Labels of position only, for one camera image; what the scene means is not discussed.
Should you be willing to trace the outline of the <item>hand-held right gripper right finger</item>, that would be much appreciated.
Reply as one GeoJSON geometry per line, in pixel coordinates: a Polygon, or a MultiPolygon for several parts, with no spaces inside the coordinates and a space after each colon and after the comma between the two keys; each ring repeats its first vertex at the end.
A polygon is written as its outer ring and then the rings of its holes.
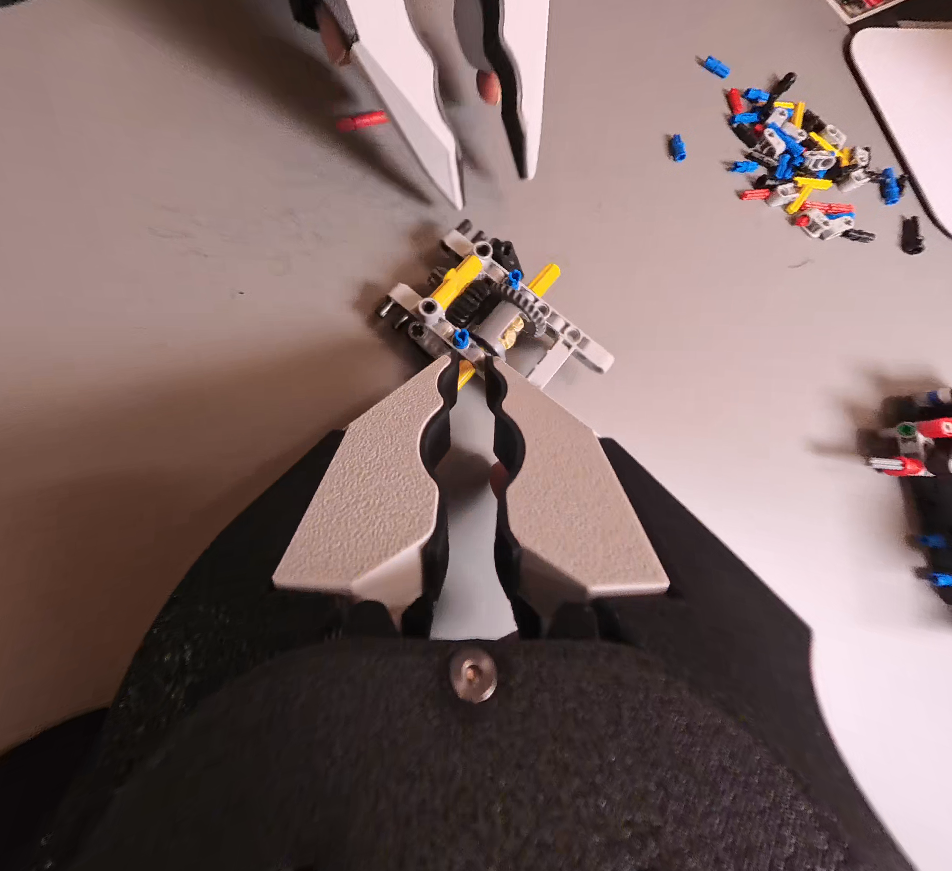
{"type": "Polygon", "coordinates": [[[670,579],[596,433],[497,358],[484,387],[506,474],[495,568],[513,614],[665,594],[670,579]]]}

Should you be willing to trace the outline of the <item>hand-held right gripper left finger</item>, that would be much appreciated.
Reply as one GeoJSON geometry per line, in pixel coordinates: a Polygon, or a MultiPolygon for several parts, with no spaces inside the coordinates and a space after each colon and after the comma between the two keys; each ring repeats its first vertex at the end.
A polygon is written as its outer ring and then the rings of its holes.
{"type": "Polygon", "coordinates": [[[449,449],[456,358],[443,355],[344,430],[289,546],[276,588],[428,610],[446,579],[446,504],[435,469],[449,449]]]}

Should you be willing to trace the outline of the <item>grey lego frame assembly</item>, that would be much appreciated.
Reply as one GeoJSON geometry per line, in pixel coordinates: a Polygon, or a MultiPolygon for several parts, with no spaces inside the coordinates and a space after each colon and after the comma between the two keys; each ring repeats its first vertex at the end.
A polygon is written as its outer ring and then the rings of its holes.
{"type": "Polygon", "coordinates": [[[429,357],[436,360],[455,354],[459,361],[476,367],[474,377],[482,377],[488,358],[506,362],[517,342],[536,341],[541,344],[540,360],[517,373],[539,389],[571,358],[598,374],[611,368],[611,353],[545,296],[538,298],[525,289],[525,283],[534,277],[526,278],[512,242],[488,239],[465,220],[441,239],[440,246],[448,266],[431,270],[422,290],[396,283],[375,311],[377,318],[388,319],[394,330],[404,330],[429,357]],[[523,274],[516,292],[505,285],[506,274],[513,269],[523,274]],[[450,341],[457,328],[470,332],[470,347],[465,352],[454,349],[450,341]]]}

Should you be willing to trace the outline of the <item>pile of mixed lego pieces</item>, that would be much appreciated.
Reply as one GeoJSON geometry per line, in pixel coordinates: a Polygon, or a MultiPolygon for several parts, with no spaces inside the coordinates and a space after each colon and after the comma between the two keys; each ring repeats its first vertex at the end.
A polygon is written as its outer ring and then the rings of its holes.
{"type": "Polygon", "coordinates": [[[869,190],[894,208],[909,190],[909,175],[876,166],[869,146],[851,143],[807,103],[785,101],[795,82],[789,72],[769,88],[723,93],[727,128],[743,146],[742,156],[724,166],[741,179],[736,198],[777,212],[817,243],[871,245],[877,234],[858,222],[856,195],[869,190]]]}

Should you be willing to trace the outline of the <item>lego car chassis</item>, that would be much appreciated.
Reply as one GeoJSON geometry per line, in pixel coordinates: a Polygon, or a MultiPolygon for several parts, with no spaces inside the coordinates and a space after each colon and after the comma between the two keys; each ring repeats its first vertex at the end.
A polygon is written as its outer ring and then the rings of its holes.
{"type": "Polygon", "coordinates": [[[923,556],[917,575],[951,606],[951,389],[888,399],[866,465],[898,481],[910,541],[923,556]]]}

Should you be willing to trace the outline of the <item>person's left hand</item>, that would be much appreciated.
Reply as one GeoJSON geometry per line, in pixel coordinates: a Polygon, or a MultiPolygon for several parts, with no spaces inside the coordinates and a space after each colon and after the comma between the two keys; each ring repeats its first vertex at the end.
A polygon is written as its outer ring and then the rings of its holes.
{"type": "MultiPolygon", "coordinates": [[[[338,21],[323,2],[315,3],[315,20],[330,62],[336,66],[348,64],[351,60],[351,42],[346,39],[338,21]]],[[[485,103],[495,106],[502,102],[502,86],[496,73],[479,69],[476,86],[479,97],[485,103]]]]}

